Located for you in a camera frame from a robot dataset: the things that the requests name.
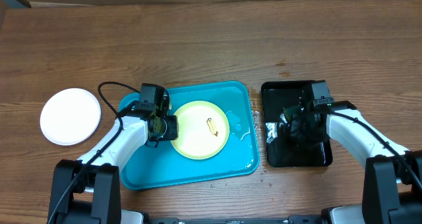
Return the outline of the white plate with sauce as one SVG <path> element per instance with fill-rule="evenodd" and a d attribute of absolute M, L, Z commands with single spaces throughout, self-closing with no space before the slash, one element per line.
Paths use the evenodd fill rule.
<path fill-rule="evenodd" d="M 40 114 L 40 128 L 50 142 L 72 146 L 95 133 L 101 116 L 100 103 L 92 93 L 69 88 L 57 92 L 45 103 Z"/>

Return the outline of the yellow green scrub sponge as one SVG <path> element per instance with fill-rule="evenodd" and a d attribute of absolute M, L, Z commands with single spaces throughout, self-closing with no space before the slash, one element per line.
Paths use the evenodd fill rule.
<path fill-rule="evenodd" d="M 283 114 L 286 120 L 290 121 L 296 115 L 300 115 L 302 112 L 300 105 L 295 105 L 284 110 Z"/>

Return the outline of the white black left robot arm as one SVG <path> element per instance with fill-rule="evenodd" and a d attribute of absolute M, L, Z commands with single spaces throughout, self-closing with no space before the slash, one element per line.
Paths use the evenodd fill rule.
<path fill-rule="evenodd" d="M 115 111 L 112 129 L 77 160 L 62 159 L 53 172 L 47 224 L 144 223 L 144 214 L 121 207 L 120 172 L 149 142 L 175 140 L 177 117 L 169 92 L 142 84 L 138 99 Z"/>

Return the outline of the yellow plate with sauce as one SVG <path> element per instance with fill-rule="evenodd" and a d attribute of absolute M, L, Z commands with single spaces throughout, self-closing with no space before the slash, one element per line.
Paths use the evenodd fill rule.
<path fill-rule="evenodd" d="M 208 101 L 192 101 L 182 105 L 177 117 L 178 138 L 174 149 L 189 159 L 208 159 L 218 154 L 229 138 L 226 114 Z"/>

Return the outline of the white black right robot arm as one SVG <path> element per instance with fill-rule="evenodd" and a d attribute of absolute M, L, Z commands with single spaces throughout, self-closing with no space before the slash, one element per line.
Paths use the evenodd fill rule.
<path fill-rule="evenodd" d="M 364 168 L 362 202 L 327 209 L 322 223 L 420 223 L 421 152 L 388 139 L 349 101 L 335 101 L 325 81 L 306 84 L 284 111 L 298 144 L 340 143 Z"/>

